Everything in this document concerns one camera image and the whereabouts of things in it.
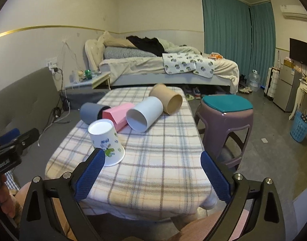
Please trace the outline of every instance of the human hand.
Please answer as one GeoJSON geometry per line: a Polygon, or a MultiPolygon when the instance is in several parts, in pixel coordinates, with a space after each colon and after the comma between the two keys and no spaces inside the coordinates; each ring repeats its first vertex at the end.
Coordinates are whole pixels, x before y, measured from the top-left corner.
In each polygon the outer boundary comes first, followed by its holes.
{"type": "Polygon", "coordinates": [[[0,207],[5,214],[13,218],[15,216],[15,206],[9,193],[9,189],[5,184],[6,180],[7,178],[3,174],[0,177],[0,207]]]}

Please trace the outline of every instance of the cardboard box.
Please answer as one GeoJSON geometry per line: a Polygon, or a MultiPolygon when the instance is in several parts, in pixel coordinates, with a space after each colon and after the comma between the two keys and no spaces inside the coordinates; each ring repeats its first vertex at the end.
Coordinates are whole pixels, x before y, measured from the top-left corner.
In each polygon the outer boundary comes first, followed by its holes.
{"type": "Polygon", "coordinates": [[[133,108],[133,103],[127,102],[122,105],[106,109],[102,112],[102,118],[111,120],[114,124],[115,130],[119,131],[125,125],[127,125],[127,119],[125,118],[127,111],[133,108]]]}
{"type": "Polygon", "coordinates": [[[294,63],[284,60],[284,65],[294,69],[294,63]]]}

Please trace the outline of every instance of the gray cup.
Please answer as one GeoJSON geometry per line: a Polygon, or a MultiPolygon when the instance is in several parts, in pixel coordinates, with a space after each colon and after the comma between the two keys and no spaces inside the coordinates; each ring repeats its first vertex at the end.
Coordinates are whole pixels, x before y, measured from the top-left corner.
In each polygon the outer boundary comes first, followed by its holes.
{"type": "Polygon", "coordinates": [[[106,105],[100,105],[96,103],[84,103],[80,108],[80,118],[84,123],[90,125],[93,121],[102,119],[102,112],[110,108],[106,105]]]}

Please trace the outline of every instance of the cup with floral print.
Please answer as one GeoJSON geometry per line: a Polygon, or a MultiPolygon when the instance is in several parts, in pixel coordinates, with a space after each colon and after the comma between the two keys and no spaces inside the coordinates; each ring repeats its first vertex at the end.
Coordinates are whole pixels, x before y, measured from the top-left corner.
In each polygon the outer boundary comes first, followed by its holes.
{"type": "Polygon", "coordinates": [[[99,119],[92,122],[88,127],[88,132],[94,148],[104,150],[106,155],[105,166],[114,166],[122,161],[125,150],[111,120],[99,119]]]}

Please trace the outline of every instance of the mini refrigerator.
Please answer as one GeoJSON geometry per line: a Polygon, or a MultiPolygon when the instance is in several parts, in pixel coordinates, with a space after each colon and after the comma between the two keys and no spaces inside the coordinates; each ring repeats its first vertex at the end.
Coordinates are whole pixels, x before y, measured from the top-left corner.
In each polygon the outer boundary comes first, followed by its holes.
{"type": "Polygon", "coordinates": [[[273,102],[285,112],[293,111],[300,79],[302,79],[302,73],[281,65],[273,102]]]}

